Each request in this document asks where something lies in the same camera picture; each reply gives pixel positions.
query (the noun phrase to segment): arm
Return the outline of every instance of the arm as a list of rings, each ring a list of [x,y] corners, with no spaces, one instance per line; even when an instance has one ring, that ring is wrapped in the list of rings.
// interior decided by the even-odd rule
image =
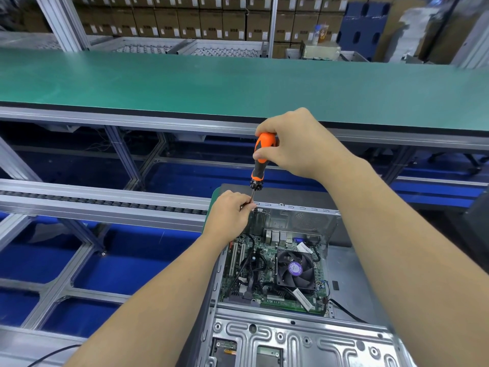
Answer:
[[[420,366],[486,365],[489,276],[351,154],[306,109],[272,117],[266,158],[318,180],[341,211],[363,269]]]
[[[194,325],[212,268],[224,246],[241,234],[250,197],[224,192],[192,246],[125,302],[66,367],[175,365]],[[248,203],[240,210],[242,204]]]

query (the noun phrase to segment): white label sticker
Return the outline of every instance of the white label sticker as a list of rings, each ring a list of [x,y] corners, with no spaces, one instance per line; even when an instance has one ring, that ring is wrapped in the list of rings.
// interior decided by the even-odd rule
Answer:
[[[304,242],[301,242],[297,245],[297,251],[300,253],[313,253],[313,251],[307,247]]]
[[[299,291],[298,288],[293,290],[292,293],[294,294],[297,301],[300,302],[305,309],[309,311],[314,308],[313,305],[309,302],[309,300],[306,299],[306,297],[302,294],[302,292]]]
[[[346,10],[346,5],[348,5],[348,0],[341,0],[339,4],[339,11],[345,11]]]

